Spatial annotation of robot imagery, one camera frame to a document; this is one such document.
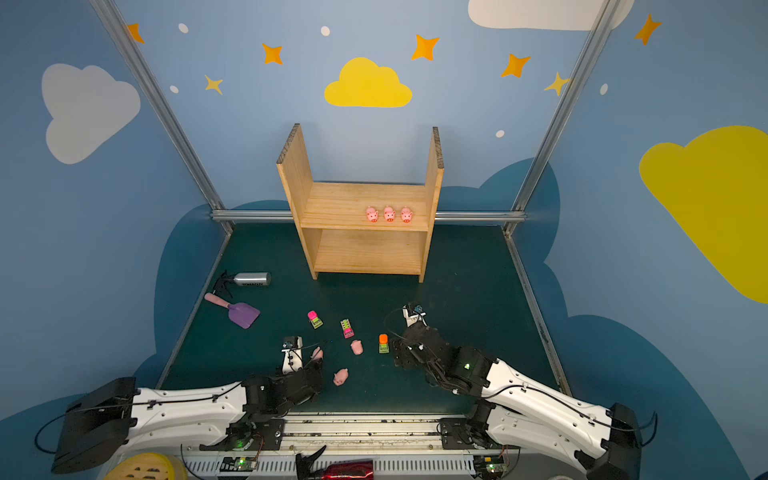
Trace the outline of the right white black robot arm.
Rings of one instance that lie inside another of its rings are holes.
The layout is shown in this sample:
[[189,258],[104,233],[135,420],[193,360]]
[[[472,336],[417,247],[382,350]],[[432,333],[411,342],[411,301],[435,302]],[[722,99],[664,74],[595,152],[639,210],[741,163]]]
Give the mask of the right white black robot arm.
[[416,322],[390,344],[397,366],[421,367],[438,387],[471,397],[464,420],[444,420],[447,449],[522,447],[571,465],[589,479],[637,479],[642,439],[633,410],[569,397],[472,346],[455,347]]

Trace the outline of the left green circuit board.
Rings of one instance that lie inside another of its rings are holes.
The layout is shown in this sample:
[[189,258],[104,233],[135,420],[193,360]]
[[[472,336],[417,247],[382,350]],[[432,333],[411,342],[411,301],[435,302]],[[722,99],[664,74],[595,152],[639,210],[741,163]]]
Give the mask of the left green circuit board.
[[250,474],[258,465],[259,461],[255,456],[224,457],[219,465],[219,473]]

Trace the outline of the green circuit board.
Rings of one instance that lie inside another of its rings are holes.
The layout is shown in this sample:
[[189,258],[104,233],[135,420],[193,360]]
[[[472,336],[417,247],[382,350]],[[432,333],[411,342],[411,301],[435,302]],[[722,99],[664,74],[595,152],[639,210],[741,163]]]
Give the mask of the green circuit board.
[[219,465],[219,473],[250,474],[258,465],[259,461],[255,456],[224,457]]
[[509,471],[509,466],[497,456],[474,456],[473,479],[499,480]]

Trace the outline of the pink striped toy truck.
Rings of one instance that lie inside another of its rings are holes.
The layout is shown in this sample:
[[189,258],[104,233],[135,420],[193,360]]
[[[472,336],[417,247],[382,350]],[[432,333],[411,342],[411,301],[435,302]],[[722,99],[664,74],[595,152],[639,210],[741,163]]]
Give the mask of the pink striped toy truck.
[[355,336],[355,332],[352,328],[351,322],[349,319],[343,319],[340,321],[340,326],[342,328],[343,337],[345,339],[350,339]]

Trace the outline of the purple pink toy shovel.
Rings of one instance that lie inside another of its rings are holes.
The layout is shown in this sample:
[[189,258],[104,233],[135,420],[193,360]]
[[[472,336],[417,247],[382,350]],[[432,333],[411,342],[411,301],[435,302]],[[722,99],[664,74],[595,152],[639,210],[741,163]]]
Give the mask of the purple pink toy shovel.
[[226,309],[228,311],[228,318],[243,329],[250,328],[261,315],[259,309],[252,307],[247,303],[230,303],[213,293],[206,293],[204,299],[214,305]]

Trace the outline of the right green circuit board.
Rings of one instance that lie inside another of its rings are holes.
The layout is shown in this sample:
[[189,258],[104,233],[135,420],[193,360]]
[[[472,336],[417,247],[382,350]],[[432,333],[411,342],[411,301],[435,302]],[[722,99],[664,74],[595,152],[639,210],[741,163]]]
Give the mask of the right green circuit board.
[[473,479],[499,480],[509,471],[509,466],[497,456],[474,456]]

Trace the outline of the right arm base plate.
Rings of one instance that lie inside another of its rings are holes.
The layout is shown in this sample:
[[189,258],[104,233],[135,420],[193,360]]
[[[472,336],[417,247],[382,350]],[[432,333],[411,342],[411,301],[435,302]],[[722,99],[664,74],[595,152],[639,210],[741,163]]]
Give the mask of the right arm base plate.
[[442,418],[436,431],[444,450],[519,450],[518,445],[502,445],[466,418]]

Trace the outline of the silver spray bottle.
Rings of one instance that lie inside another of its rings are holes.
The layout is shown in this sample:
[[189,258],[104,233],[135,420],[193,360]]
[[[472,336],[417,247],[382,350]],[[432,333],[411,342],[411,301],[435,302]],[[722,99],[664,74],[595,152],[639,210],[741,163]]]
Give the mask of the silver spray bottle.
[[224,271],[215,281],[212,293],[221,297],[232,297],[231,285],[242,286],[269,286],[271,274],[268,272],[241,272],[230,275]]

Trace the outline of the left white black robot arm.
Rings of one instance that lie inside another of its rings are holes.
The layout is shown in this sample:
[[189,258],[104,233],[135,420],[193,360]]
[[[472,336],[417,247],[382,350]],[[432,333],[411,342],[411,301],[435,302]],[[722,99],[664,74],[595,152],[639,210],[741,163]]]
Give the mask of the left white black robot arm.
[[202,389],[140,388],[135,378],[121,377],[67,406],[51,471],[79,473],[139,450],[275,449],[280,441],[269,430],[323,388],[320,358],[289,373]]

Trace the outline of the pink green toy truck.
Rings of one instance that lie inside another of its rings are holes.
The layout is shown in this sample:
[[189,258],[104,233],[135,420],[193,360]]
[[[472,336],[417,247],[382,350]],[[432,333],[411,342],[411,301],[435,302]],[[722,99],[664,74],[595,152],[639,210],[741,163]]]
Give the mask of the pink green toy truck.
[[310,321],[310,324],[315,330],[319,329],[323,325],[322,320],[319,318],[318,314],[315,311],[310,311],[307,314],[307,317]]

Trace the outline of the red black clamp tool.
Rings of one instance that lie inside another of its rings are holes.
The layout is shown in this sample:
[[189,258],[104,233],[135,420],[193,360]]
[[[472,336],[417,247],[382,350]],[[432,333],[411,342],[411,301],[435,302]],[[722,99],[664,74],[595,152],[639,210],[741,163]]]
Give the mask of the red black clamp tool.
[[298,480],[372,480],[374,478],[374,463],[372,460],[354,460],[332,463],[322,469],[314,469],[313,465],[326,450],[321,447],[311,455],[297,453],[295,468]]

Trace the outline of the yellow plastic basket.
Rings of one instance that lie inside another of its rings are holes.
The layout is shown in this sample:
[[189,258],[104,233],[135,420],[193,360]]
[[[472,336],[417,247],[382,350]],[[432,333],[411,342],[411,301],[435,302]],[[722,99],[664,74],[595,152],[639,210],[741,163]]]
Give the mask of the yellow plastic basket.
[[110,470],[104,480],[187,480],[181,461],[158,453],[132,456]]

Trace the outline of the orange green toy car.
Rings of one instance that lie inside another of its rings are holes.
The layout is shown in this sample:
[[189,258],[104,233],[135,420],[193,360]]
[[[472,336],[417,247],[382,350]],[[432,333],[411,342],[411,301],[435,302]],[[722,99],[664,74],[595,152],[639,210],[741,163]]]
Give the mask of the orange green toy car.
[[378,351],[380,354],[388,354],[389,349],[389,338],[387,334],[380,334],[378,337]]

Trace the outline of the wooden two-tier shelf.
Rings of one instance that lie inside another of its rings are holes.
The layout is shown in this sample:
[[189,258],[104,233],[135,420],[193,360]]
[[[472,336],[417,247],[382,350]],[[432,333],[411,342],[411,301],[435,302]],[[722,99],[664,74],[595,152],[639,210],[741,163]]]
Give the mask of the wooden two-tier shelf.
[[[432,128],[423,184],[333,183],[313,178],[301,125],[293,125],[276,161],[311,276],[350,273],[425,278],[444,177],[437,127]],[[384,208],[396,211],[393,222]],[[366,209],[379,212],[375,223]],[[413,211],[403,223],[403,207]]]

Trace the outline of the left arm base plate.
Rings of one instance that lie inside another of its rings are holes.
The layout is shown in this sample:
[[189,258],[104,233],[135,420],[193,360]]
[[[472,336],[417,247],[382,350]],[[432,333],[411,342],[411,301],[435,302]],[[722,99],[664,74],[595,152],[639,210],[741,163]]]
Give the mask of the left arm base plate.
[[200,451],[277,451],[285,429],[282,418],[265,422],[238,422],[226,430],[225,437],[212,445],[199,445]]

